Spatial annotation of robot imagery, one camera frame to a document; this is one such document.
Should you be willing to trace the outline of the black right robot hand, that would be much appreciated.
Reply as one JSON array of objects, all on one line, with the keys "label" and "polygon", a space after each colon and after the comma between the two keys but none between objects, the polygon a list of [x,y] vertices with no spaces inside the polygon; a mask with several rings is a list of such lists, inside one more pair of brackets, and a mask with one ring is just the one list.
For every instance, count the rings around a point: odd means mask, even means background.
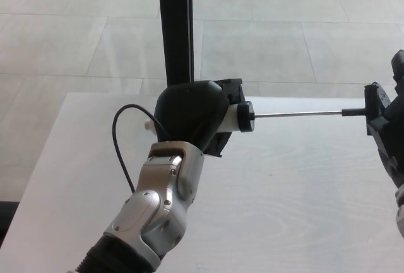
[{"label": "black right robot hand", "polygon": [[390,100],[374,82],[365,86],[367,134],[375,140],[382,164],[396,187],[403,185],[403,51],[391,60],[397,96]]}]

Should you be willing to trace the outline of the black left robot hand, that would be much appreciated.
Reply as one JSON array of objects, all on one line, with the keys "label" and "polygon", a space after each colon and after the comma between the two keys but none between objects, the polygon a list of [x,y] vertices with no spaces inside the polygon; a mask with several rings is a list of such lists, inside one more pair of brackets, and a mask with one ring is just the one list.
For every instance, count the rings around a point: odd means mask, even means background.
[{"label": "black left robot hand", "polygon": [[231,133],[254,130],[253,113],[241,79],[176,84],[157,99],[157,139],[188,142],[204,154],[220,157]]}]

